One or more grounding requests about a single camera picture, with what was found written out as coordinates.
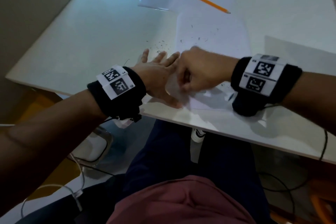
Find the white paper sheet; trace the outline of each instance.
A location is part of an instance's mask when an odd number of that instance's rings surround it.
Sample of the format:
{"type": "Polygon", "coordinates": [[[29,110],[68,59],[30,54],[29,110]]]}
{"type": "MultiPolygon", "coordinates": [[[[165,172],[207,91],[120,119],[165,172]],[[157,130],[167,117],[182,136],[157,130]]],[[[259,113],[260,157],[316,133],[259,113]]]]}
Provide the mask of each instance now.
{"type": "MultiPolygon", "coordinates": [[[[200,0],[140,0],[139,6],[171,10],[177,18],[175,51],[199,46],[210,52],[232,57],[250,56],[250,44],[243,21],[233,13],[234,0],[210,0],[231,11],[226,14],[200,0]]],[[[170,79],[167,91],[186,107],[194,109],[232,110],[228,99],[234,93],[228,82],[203,92],[183,95],[176,78],[170,79]]]]}

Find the table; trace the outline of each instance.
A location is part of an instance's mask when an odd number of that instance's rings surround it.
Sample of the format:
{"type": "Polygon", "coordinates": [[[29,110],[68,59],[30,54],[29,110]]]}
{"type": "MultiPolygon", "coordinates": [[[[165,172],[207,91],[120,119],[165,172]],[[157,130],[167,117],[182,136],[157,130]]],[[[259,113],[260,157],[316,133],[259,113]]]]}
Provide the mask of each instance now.
{"type": "MultiPolygon", "coordinates": [[[[290,41],[327,52],[336,50],[332,0],[236,0],[253,54],[265,53],[265,38],[290,41]]],[[[137,6],[138,0],[71,0],[7,74],[25,85],[71,95],[86,88],[112,64],[134,65],[145,48],[164,40],[174,49],[177,15],[137,6]]],[[[323,129],[276,107],[260,117],[233,112],[176,110],[147,103],[141,113],[240,140],[318,158],[323,129]]],[[[324,161],[336,163],[336,138],[329,134],[324,161]]]]}

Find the gray wall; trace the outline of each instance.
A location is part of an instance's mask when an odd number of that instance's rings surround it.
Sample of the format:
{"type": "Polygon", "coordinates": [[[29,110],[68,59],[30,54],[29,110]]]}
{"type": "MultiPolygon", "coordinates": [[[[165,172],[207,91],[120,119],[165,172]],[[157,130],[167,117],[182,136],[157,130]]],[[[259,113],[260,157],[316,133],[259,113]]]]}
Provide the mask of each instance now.
{"type": "Polygon", "coordinates": [[[0,0],[0,121],[27,91],[4,78],[69,0],[0,0]]]}

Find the wrist-mounted device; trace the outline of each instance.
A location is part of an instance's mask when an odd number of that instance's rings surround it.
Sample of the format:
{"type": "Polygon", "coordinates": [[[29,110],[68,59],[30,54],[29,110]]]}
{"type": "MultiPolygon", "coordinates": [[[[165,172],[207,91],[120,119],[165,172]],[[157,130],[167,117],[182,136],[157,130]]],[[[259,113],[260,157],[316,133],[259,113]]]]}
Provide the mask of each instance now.
{"type": "Polygon", "coordinates": [[[231,77],[238,92],[232,107],[243,116],[253,116],[266,104],[280,103],[300,78],[302,69],[282,58],[257,54],[240,59],[231,77]]]}
{"type": "Polygon", "coordinates": [[[139,106],[146,87],[139,75],[128,67],[113,66],[87,85],[99,108],[113,119],[141,119],[139,106]]]}

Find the person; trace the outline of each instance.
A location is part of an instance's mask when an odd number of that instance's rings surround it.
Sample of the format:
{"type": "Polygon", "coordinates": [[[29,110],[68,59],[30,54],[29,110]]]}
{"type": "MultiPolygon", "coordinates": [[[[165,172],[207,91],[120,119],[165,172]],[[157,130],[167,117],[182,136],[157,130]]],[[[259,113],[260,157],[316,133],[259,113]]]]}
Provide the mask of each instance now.
{"type": "MultiPolygon", "coordinates": [[[[165,52],[151,62],[148,53],[146,49],[129,74],[134,72],[136,87],[143,83],[145,92],[174,108],[182,104],[165,90],[172,73],[176,71],[182,91],[195,92],[231,81],[239,62],[198,47],[164,61],[165,52]]],[[[28,197],[107,118],[97,99],[94,90],[84,90],[0,135],[0,185],[6,188],[1,216],[28,197]]],[[[336,77],[303,72],[279,104],[336,135],[336,77]]],[[[109,108],[115,109],[122,112],[117,105],[109,108]]],[[[271,222],[250,144],[207,133],[199,163],[193,164],[190,133],[191,128],[155,122],[124,175],[107,223],[271,222]]]]}

